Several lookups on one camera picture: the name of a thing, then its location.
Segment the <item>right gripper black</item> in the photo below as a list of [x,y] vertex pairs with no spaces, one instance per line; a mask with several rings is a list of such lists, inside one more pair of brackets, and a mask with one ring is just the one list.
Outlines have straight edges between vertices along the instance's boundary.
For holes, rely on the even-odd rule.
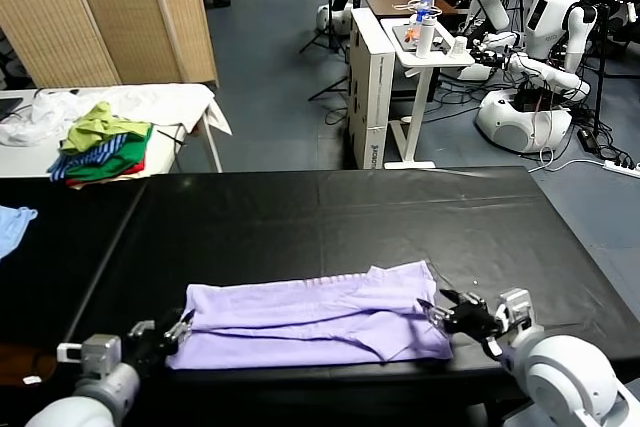
[[448,334],[465,334],[480,343],[502,333],[501,323],[489,311],[485,300],[476,293],[454,289],[440,289],[440,293],[457,306],[448,309],[426,299],[416,300],[436,328],[447,330]]

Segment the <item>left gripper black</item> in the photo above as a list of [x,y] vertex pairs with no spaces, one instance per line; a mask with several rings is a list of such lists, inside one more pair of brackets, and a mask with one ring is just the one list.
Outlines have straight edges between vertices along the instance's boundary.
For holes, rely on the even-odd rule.
[[137,372],[151,372],[164,365],[178,351],[191,332],[194,310],[179,318],[165,333],[155,330],[154,320],[137,322],[125,338],[122,361]]

